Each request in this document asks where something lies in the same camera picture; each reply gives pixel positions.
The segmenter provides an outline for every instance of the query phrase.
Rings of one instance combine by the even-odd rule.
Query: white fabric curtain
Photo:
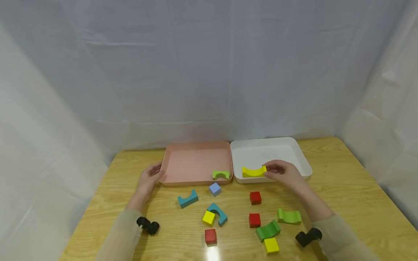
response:
[[[342,137],[418,228],[418,1],[405,10]]]
[[[57,260],[106,157],[0,24],[0,260]]]
[[[405,0],[4,0],[0,18],[111,158],[338,133]]]

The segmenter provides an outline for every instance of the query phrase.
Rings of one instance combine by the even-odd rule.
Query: sleeve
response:
[[[329,260],[378,261],[379,259],[350,230],[337,215],[312,223],[322,232],[319,245]]]
[[[132,261],[142,232],[136,224],[140,216],[141,213],[133,209],[125,209],[119,214],[97,253],[96,261]]]

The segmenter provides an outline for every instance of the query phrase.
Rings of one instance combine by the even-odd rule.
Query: red cube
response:
[[[215,229],[207,229],[205,230],[205,241],[206,244],[216,244],[218,240],[216,239],[216,231]]]
[[[259,228],[261,226],[260,214],[250,214],[248,219],[250,220],[250,228]]]
[[[261,195],[260,192],[251,192],[250,193],[250,201],[252,205],[258,205],[261,204]]]

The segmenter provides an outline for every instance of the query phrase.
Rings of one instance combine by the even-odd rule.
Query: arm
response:
[[[161,162],[147,167],[139,177],[137,188],[119,216],[96,256],[96,261],[131,261],[142,230],[136,220],[157,180],[162,176]]]
[[[264,165],[267,168],[264,175],[287,186],[301,202],[312,227],[322,232],[319,244],[329,260],[378,260],[348,225],[309,187],[293,164],[272,160]]]

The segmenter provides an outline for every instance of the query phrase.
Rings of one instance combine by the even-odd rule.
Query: white tray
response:
[[[235,140],[231,142],[231,153],[234,176],[238,183],[274,182],[266,177],[242,177],[242,167],[256,170],[270,160],[293,163],[304,178],[312,174],[312,168],[298,143],[291,137]]]

